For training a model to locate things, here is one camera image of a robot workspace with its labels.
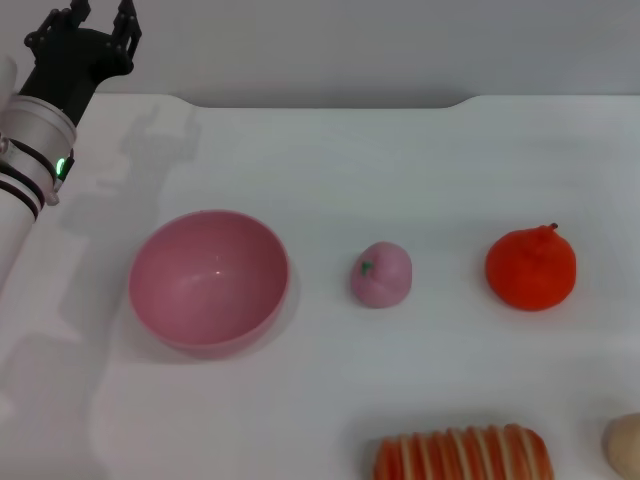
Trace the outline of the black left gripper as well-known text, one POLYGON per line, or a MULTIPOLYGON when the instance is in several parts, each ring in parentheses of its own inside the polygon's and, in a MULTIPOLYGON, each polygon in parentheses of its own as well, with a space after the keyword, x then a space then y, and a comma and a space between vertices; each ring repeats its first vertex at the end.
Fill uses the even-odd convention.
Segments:
POLYGON ((73 0, 69 7, 51 10, 24 39, 34 68, 19 94, 53 105, 73 125, 103 81, 131 73, 142 36, 132 0, 120 1, 112 35, 80 28, 90 12, 88 0, 73 0))

